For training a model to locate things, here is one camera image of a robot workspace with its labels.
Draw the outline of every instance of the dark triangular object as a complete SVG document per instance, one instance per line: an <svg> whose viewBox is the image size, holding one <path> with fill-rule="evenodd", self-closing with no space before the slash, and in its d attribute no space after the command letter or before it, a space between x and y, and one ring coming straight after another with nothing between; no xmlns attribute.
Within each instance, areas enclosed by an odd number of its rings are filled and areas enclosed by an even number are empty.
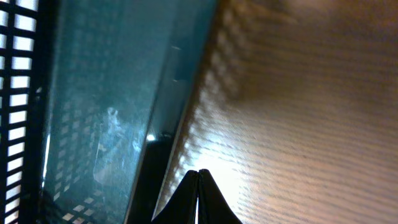
<svg viewBox="0 0 398 224"><path fill-rule="evenodd" d="M188 171L152 224L194 224L198 197L198 172Z"/></svg>
<svg viewBox="0 0 398 224"><path fill-rule="evenodd" d="M199 171L199 224L242 224L229 208L216 182L206 169Z"/></svg>

